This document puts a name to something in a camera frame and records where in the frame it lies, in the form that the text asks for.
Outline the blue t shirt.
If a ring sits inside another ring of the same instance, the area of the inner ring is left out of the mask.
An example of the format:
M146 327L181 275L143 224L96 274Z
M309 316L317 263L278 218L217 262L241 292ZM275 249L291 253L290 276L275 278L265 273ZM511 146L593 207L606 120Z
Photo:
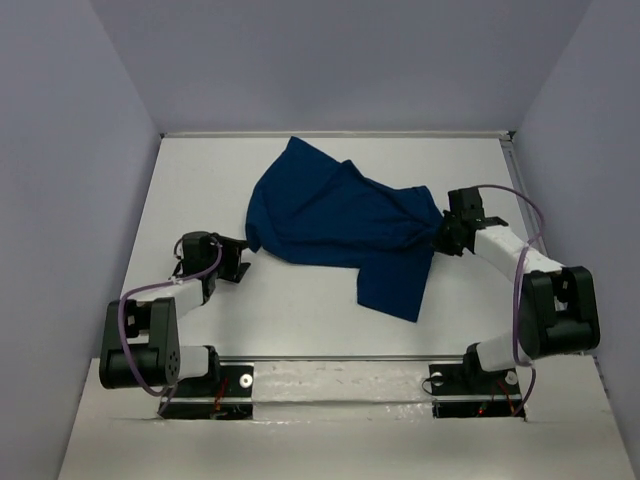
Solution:
M415 323L442 222L427 187L391 188L292 137L253 189L245 235L292 264L357 270L359 305Z

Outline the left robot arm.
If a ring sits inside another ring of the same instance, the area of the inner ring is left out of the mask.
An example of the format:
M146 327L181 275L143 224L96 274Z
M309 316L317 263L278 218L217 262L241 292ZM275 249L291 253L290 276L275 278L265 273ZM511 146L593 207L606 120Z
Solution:
M99 359L101 385L140 387L158 397L185 379L209 395L221 383L215 349L181 348L178 321L204 306L219 280L238 284L250 267L242 260L249 242L206 231L174 244L177 264L163 282L133 288L107 306Z

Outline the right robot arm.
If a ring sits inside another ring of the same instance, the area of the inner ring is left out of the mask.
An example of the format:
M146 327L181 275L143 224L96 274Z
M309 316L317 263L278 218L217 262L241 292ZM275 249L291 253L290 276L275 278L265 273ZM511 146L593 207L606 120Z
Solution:
M435 251L449 256L468 251L513 286L511 329L470 345L463 356L460 379L468 390L486 390L497 372L599 346L599 315L588 269L550 259L533 246L535 239L523 240L505 220L488 216L478 186L450 191L448 199Z

